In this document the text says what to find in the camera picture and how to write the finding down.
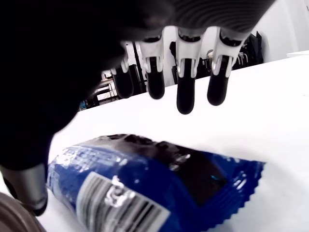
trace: snack package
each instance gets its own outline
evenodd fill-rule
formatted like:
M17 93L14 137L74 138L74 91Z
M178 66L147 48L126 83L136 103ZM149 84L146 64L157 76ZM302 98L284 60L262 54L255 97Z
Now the snack package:
M244 206L264 164L119 134L66 148L47 185L90 232L201 232Z

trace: robotic finger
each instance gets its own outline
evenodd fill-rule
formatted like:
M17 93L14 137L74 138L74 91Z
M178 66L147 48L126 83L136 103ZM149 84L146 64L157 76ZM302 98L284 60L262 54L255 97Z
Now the robotic finger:
M210 104L217 106L224 102L228 78L247 36L247 33L237 33L231 30L220 29L217 31L207 92Z
M148 92L153 99L163 97L164 77L163 77L163 36L149 37L140 42L142 60L146 70Z
M129 70L128 54L126 50L126 43L122 43L125 50L125 56L117 68L111 69L117 94L121 98L129 98L133 95L133 82Z
M178 72L177 108L184 115L194 107L195 79L203 33L178 28L176 62Z

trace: white wall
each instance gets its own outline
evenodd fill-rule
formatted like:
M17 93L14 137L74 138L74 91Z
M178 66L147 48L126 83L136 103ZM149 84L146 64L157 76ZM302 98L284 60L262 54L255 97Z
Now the white wall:
M309 50L309 12L304 0L281 0L287 15L287 20L292 24L291 33L295 36L295 52Z
M307 16L307 22L309 24L309 0L304 0L305 2L305 15Z
M295 44L291 30L293 25L287 21L283 1L276 1L263 15L253 29L253 35L258 31L263 39L262 53L264 62L286 58L286 54L294 52Z

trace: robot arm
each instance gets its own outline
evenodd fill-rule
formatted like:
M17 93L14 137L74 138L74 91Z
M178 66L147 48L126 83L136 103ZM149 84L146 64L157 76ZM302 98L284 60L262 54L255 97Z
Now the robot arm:
M23 2L8 8L2 43L7 65L2 99L6 105L1 132L0 171L12 195L36 215L47 205L45 182L50 142L77 112L79 103L112 69L122 98L133 94L127 55L119 41L141 41L151 97L164 95L163 34L178 28L177 107L188 114L205 30L218 26L207 93L212 105L225 100L228 78L239 50L274 0L112 0ZM46 87L42 91L43 81ZM11 87L27 101L20 101ZM29 101L36 105L29 109Z

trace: blue plastic wrapper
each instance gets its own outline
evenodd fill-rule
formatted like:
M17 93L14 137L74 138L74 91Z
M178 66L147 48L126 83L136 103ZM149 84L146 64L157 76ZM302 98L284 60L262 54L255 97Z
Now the blue plastic wrapper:
M66 148L47 186L90 232L201 232L244 206L264 164L119 134Z

